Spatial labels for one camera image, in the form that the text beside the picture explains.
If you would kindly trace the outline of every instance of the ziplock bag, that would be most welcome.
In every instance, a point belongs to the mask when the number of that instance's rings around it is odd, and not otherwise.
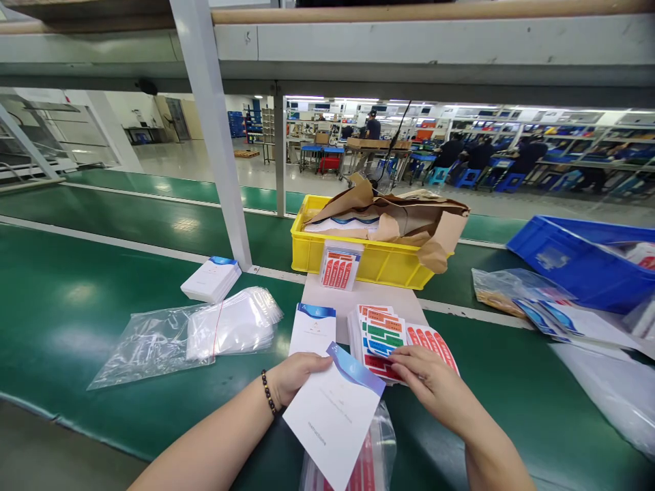
[[[655,462],[655,370],[567,344],[551,349],[610,424]]]
[[[270,348],[282,315],[266,288],[241,290],[190,316],[186,357],[197,360]]]
[[[471,268],[473,286],[479,302],[516,317],[525,318],[513,299],[561,301],[575,296],[552,281],[526,269],[502,269],[487,273]]]
[[[189,318],[207,305],[132,314],[114,353],[87,390],[211,365],[213,357],[187,360]]]
[[[380,401],[348,483],[350,490],[386,491],[396,459],[396,434],[384,401]],[[305,452],[300,491],[331,491],[332,487]]]

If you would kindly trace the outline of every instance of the dark shirt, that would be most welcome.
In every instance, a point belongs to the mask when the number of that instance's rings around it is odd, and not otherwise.
[[[490,143],[483,143],[471,149],[469,152],[469,169],[483,169],[489,165],[491,156],[496,152],[494,146]]]
[[[464,150],[462,140],[449,140],[441,146],[441,152],[435,160],[436,167],[450,167],[455,163],[459,154]]]
[[[355,129],[352,126],[346,126],[341,130],[341,138],[350,138],[353,136]]]
[[[379,140],[380,139],[380,122],[377,119],[369,119],[366,123],[366,129],[368,130],[368,140]]]
[[[541,157],[548,153],[548,146],[545,143],[535,142],[519,150],[519,156],[512,164],[510,172],[516,174],[528,174]]]

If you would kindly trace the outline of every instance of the blue label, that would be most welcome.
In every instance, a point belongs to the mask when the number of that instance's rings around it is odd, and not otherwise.
[[[307,303],[299,303],[298,310],[309,315],[309,317],[320,319],[326,317],[336,318],[336,310],[331,307],[311,306]]]
[[[235,261],[234,259],[226,259],[226,258],[222,258],[222,257],[218,257],[218,256],[212,256],[212,257],[209,258],[209,260],[211,262],[213,262],[214,264],[218,264],[218,265],[221,265],[221,264],[237,264],[237,261]]]
[[[541,314],[537,312],[535,309],[528,306],[526,303],[523,303],[521,300],[513,299],[512,301],[515,304],[517,304],[522,311],[525,312],[525,315],[527,315],[530,318],[530,320],[535,324],[535,326],[537,326],[537,329],[539,329],[542,333],[550,334],[552,336],[557,336],[559,334],[555,332],[554,329],[548,327],[544,318],[541,317]]]
[[[573,332],[573,334],[577,334],[578,336],[584,336],[581,332],[579,332],[575,326],[573,325],[573,321],[568,318],[566,314],[563,312],[559,311],[557,308],[553,307],[552,305],[549,305],[545,301],[540,302],[542,307],[548,310],[548,312],[555,317],[555,320],[562,324],[564,326],[564,329],[567,329],[568,331]]]
[[[332,357],[334,365],[343,378],[353,384],[369,388],[379,397],[382,396],[384,387],[386,387],[386,384],[382,379],[377,375],[374,375],[373,372],[349,355],[344,349],[339,347],[337,343],[332,341],[328,346],[326,353]]]

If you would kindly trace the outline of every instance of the blue plastic crate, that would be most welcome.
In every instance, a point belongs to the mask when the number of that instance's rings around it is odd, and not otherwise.
[[[507,248],[589,308],[627,314],[655,290],[655,271],[597,244],[655,242],[655,230],[536,215]]]

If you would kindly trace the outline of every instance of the blue stool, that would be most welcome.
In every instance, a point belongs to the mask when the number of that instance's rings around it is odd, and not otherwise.
[[[457,182],[455,183],[455,187],[461,188],[464,185],[475,185],[476,181],[480,177],[480,172],[482,172],[480,169],[462,170],[461,174],[459,175],[459,179],[457,179]]]
[[[445,184],[450,169],[450,167],[434,167],[434,169],[430,171],[430,174],[426,176],[425,181],[428,181],[428,185]]]
[[[516,174],[516,173],[510,173],[507,174],[507,177],[496,187],[496,191],[498,192],[510,192],[513,193],[516,191],[521,184],[523,184],[523,180],[525,179],[525,174]]]

